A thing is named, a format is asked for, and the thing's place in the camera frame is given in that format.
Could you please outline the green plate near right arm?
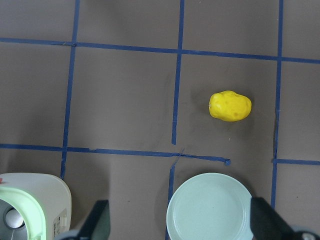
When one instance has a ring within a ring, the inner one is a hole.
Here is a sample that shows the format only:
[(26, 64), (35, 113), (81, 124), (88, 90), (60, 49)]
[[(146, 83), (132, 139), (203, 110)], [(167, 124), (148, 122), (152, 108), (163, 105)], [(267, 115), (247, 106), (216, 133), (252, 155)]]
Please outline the green plate near right arm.
[(251, 240), (252, 195), (235, 178), (203, 173), (172, 195), (166, 228), (171, 240)]

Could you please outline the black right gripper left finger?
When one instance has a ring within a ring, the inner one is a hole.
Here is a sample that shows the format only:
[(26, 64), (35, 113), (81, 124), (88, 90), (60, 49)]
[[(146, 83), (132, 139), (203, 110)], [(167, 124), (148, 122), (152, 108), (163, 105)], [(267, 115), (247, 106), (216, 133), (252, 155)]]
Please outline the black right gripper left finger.
[(110, 205), (108, 200), (98, 200), (79, 233), (79, 240), (108, 240), (111, 233)]

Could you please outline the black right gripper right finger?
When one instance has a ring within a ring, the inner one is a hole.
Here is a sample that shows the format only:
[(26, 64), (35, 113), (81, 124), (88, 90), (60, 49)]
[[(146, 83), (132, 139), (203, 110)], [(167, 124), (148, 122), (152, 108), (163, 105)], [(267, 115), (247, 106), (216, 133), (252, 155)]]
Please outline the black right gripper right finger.
[(250, 229), (256, 240), (293, 240), (295, 231), (262, 197), (250, 200)]

